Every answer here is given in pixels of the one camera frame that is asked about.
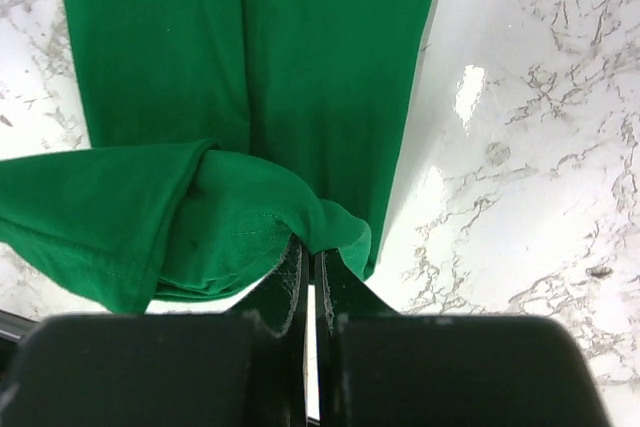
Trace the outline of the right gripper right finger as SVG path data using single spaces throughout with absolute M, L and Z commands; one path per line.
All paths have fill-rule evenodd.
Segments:
M 404 315 L 335 251 L 313 260 L 324 426 L 605 426 L 575 341 L 522 315 Z

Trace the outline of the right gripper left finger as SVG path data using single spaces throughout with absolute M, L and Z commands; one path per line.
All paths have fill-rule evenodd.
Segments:
M 301 426 L 305 249 L 221 313 L 39 323 L 1 385 L 5 426 Z

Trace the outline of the green t shirt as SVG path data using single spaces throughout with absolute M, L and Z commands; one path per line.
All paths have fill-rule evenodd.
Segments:
M 119 314 L 368 279 L 432 1 L 64 0 L 91 145 L 2 163 L 2 242 Z

